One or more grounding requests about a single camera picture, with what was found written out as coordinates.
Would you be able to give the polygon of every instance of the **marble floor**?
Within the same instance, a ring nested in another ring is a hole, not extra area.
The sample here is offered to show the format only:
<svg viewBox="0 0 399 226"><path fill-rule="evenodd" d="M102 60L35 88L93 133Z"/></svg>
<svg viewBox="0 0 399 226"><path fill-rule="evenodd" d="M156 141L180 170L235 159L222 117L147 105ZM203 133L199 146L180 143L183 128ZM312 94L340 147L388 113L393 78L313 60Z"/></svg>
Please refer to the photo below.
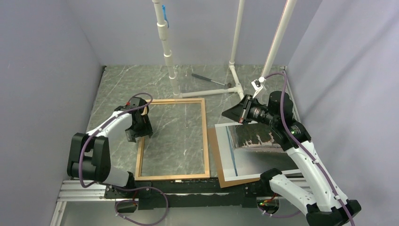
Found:
<svg viewBox="0 0 399 226"><path fill-rule="evenodd" d="M251 81L259 78L263 65L237 65L236 71L244 93L253 94ZM221 83L232 83L233 77L228 65L178 65L178 80L182 92L222 89L221 85L198 80L192 73L212 78ZM271 92L281 90L282 76L267 80L267 92L263 101L267 103ZM106 67L90 116L88 130L106 120L119 105L134 94L148 92L155 99L173 98L168 71L164 65L115 65ZM207 127L232 122L221 116L222 111L236 105L236 93L203 96L205 98ZM150 122L154 131L146 139L143 156L142 176L200 174L204 173L204 158L199 104L153 105L150 106ZM112 165L135 172L137 145L128 142L125 136L110 144ZM217 176L215 162L209 147L210 173Z"/></svg>

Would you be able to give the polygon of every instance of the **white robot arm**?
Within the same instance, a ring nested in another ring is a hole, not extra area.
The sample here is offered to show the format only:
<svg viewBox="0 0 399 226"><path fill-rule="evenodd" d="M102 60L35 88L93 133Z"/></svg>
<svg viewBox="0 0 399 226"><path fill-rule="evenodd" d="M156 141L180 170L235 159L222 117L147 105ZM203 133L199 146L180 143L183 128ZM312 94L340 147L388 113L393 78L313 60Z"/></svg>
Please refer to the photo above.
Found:
<svg viewBox="0 0 399 226"><path fill-rule="evenodd" d="M286 78L285 74L275 74ZM265 78L261 77L252 82L255 97L265 91L264 81ZM354 225L352 217L361 210L361 206L357 200L349 200L334 182L316 153L309 133L293 118L294 104L285 93L286 84L283 91L270 94L268 105L260 104L247 94L222 115L239 123L256 121L269 126L274 139L298 166L312 193L292 183L278 169L261 174L265 189L295 205L306 216L310 226L340 226L349 221Z"/></svg>
<svg viewBox="0 0 399 226"><path fill-rule="evenodd" d="M148 118L148 105L144 99L133 96L125 106L119 106L112 115L97 128L87 133L76 133L72 137L67 173L79 178L83 187L84 180L93 180L102 184L134 189L135 180L131 172L120 170L111 165L110 146L115 145L118 137L125 133L129 142L136 138L153 134Z"/></svg>

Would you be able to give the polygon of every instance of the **purple cable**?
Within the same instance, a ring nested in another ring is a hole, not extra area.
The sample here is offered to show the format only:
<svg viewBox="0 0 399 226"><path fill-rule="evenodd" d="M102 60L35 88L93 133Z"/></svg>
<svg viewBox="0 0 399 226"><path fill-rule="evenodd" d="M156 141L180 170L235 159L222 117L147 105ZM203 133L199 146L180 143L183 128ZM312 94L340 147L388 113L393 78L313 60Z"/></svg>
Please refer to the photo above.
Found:
<svg viewBox="0 0 399 226"><path fill-rule="evenodd" d="M296 216L301 213L301 211L298 210L297 212L295 212L293 214L283 215L283 216L275 216L273 214L267 213L266 211L262 210L259 206L258 206L258 209L262 212L262 214L266 214L267 216L269 216L271 218L291 218L291 217Z"/></svg>
<svg viewBox="0 0 399 226"><path fill-rule="evenodd" d="M161 190L159 190L159 189L157 189L157 188L155 188L155 187L138 187L138 188L134 188L134 189L125 189L125 188L118 187L118 186L113 186L113 187L115 187L116 189L119 189L119 190L121 190L121 191L125 191L125 192L133 192L133 191L137 191L137 190L149 188L149 189L153 189L153 190L155 190L155 191L161 193L161 195L163 195L163 197L165 198L165 201L166 201L165 213L163 214L163 216L161 217L161 219L159 219L158 221L156 221L156 222L154 222L154 223L151 223L151 224L142 224L142 223L139 223L139 222L137 222L137 221L134 221L134 220L132 220L132 219L130 219L130 218L127 218L126 216L123 216L122 214L118 213L117 207L118 207L119 204L121 204L122 202L133 202L133 203L137 203L136 201L134 201L134 200L122 200L122 201L117 202L117 203L115 204L115 213L116 213L117 216L119 216L119 217L121 217L121 218L123 218L123 219L125 219L125 220L128 220L128 221L130 221L130 222L132 222L132 223L134 223L134 224L140 225L140 226L153 226L153 225L156 225L156 224L158 224L159 222L163 221L163 219L165 219L166 215L167 215L168 212L169 212L169 202L168 202L168 198L166 197L165 193L163 193Z"/></svg>
<svg viewBox="0 0 399 226"><path fill-rule="evenodd" d="M142 109L142 108L147 107L147 106L152 102L152 100L153 100L153 98L152 98L152 96L151 96L150 94L148 94L148 93L137 93L137 94L135 94L134 96L132 96L132 98L133 98L133 97L136 97L136 96L138 96L138 95L141 95L141 94L144 94L144 95L149 96L149 97L150 97L150 101L149 101L148 103L144 104L143 106L135 107L135 108L126 110L126 111L124 111L124 112L121 112L121 113L115 115L115 117L109 118L99 129L97 129L92 135L90 135L90 136L88 137L88 139L86 140L86 142L83 144L82 150L81 150L81 152L80 152L80 157L79 157L79 170L78 170L78 172L79 172L79 181L80 181L80 185L82 185L82 187L88 188L88 187L90 187L91 185L93 185L93 184L95 183L95 181L93 181L93 182L91 182L90 184L85 185L84 182L83 182L83 176L82 176L82 175L83 175L83 169L82 169L83 157L85 156L85 150L86 150L86 148L87 148L87 146L88 146L90 140L93 139L93 137L95 137L101 130L103 130L103 129L104 129L105 127L107 127L112 121L114 121L115 119L119 118L121 115L130 113L130 112L133 112L133 111L137 111L137 110L140 110L140 109Z"/></svg>
<svg viewBox="0 0 399 226"><path fill-rule="evenodd" d="M285 117L284 117L284 95L285 95L286 88L287 88L287 75L286 75L285 73L279 73L279 72L277 72L277 73L272 73L272 74L267 75L267 76L265 77L265 79L267 79L267 78L269 78L269 77L271 77L271 76L273 76L273 75L276 75L276 74L282 75L282 76L284 77L284 85L283 85L283 90L282 90L282 94L281 94L281 97L280 97L280 115L281 115L281 120L282 120L282 122L283 122L284 129L286 130L286 132L287 132L287 134L289 135L289 137L290 137L298 146L300 146L300 148L302 148L302 149L306 152L306 154L310 157L310 159L312 159L312 161L315 161L316 158L308 151L308 149L306 149L305 146L303 146L303 145L294 137L294 135L291 134L291 132L290 132L289 129L288 129L288 126L287 126ZM322 174L324 175L324 177L326 178L328 184L330 185L330 187L331 187L331 189L332 189L332 191L333 191L333 194L334 194L335 196L337 196L337 195L338 195L338 192L337 192L337 190L335 189L335 187L334 187L334 185L333 185L333 182L331 181L330 177L328 176L328 174L326 173L326 171L324 170L324 168L320 165L320 163L316 163L316 165L318 166L318 168L320 169L321 173L322 173ZM352 226L355 226L355 222L353 221L352 215L351 215L351 213L349 212L348 208L347 208L347 207L345 206L345 204L343 203L342 199L338 199L338 202L340 203L340 205L342 206L342 208L343 208L343 210L345 211L346 215L348 216L348 219L349 219L349 221L351 222L351 225L352 225Z"/></svg>

